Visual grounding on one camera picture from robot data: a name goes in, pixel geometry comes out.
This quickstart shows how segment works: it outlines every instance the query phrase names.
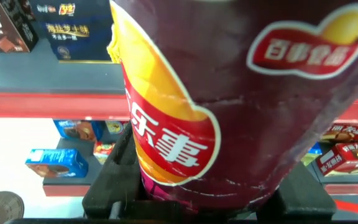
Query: lay's chip canister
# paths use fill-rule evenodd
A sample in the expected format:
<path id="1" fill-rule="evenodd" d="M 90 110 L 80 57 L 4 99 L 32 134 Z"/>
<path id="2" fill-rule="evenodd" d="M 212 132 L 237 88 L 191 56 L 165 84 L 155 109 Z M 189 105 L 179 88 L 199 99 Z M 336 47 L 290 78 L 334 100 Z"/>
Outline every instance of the lay's chip canister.
<path id="1" fill-rule="evenodd" d="M 110 0 L 143 182 L 256 208 L 358 96 L 358 1 Z"/>

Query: black snack box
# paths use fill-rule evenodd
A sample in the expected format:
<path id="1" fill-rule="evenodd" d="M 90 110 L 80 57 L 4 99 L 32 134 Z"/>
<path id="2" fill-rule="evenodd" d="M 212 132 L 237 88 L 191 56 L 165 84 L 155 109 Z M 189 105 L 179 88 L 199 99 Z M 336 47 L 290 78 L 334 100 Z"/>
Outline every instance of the black snack box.
<path id="1" fill-rule="evenodd" d="M 30 52 L 38 37 L 15 0 L 0 0 L 0 52 Z"/>
<path id="2" fill-rule="evenodd" d="M 30 0 L 36 21 L 63 62 L 112 63 L 109 0 Z"/>

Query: red snack box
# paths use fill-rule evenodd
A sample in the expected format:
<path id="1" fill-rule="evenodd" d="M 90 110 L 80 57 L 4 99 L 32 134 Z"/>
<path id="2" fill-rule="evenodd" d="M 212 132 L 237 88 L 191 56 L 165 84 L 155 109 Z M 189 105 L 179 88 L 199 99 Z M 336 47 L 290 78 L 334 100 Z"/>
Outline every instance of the red snack box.
<path id="1" fill-rule="evenodd" d="M 98 159 L 100 164 L 106 162 L 107 157 L 109 157 L 112 149 L 114 148 L 115 143 L 102 143 L 96 142 L 93 149 L 93 155 Z"/>
<path id="2" fill-rule="evenodd" d="M 320 139 L 320 142 L 358 142 L 358 124 L 333 124 Z"/>
<path id="3" fill-rule="evenodd" d="M 324 176 L 358 174 L 358 142 L 336 144 L 316 163 Z"/>

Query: chocolate image on box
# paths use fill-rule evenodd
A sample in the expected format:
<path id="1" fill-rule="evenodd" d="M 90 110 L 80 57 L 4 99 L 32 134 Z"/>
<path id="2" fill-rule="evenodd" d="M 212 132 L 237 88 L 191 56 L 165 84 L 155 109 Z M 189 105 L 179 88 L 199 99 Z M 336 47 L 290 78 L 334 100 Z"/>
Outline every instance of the chocolate image on box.
<path id="1" fill-rule="evenodd" d="M 58 177 L 61 174 L 67 173 L 69 169 L 61 165 L 28 165 L 34 172 L 36 172 L 41 177 Z"/>
<path id="2" fill-rule="evenodd" d="M 79 139 L 81 137 L 75 128 L 65 128 L 63 131 L 70 138 L 78 138 Z"/>
<path id="3" fill-rule="evenodd" d="M 69 169 L 61 165 L 49 165 L 49 170 L 56 173 L 57 175 L 68 173 Z"/>
<path id="4" fill-rule="evenodd" d="M 330 131 L 323 135 L 322 140 L 327 140 L 331 143 L 351 142 L 354 134 L 340 131 Z"/>
<path id="5" fill-rule="evenodd" d="M 10 40 L 8 40 L 6 36 L 0 40 L 0 49 L 3 52 L 9 53 L 14 50 L 14 47 L 15 45 Z"/>
<path id="6" fill-rule="evenodd" d="M 70 138 L 84 139 L 84 140 L 96 140 L 96 136 L 93 132 L 92 124 L 87 121 L 82 121 L 72 128 L 65 128 L 64 133 Z"/>

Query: lay's logo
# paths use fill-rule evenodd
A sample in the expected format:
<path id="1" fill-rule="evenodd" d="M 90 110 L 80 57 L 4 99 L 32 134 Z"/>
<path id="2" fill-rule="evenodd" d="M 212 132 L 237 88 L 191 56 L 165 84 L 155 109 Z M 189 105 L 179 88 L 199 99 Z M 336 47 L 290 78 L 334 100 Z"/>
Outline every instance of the lay's logo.
<path id="1" fill-rule="evenodd" d="M 336 9 L 318 26 L 298 21 L 268 25 L 252 43 L 247 65 L 266 75 L 326 79 L 358 57 L 358 3 Z"/>
<path id="2" fill-rule="evenodd" d="M 73 16 L 75 12 L 75 4 L 61 4 L 59 7 L 59 15 L 61 16 Z"/>

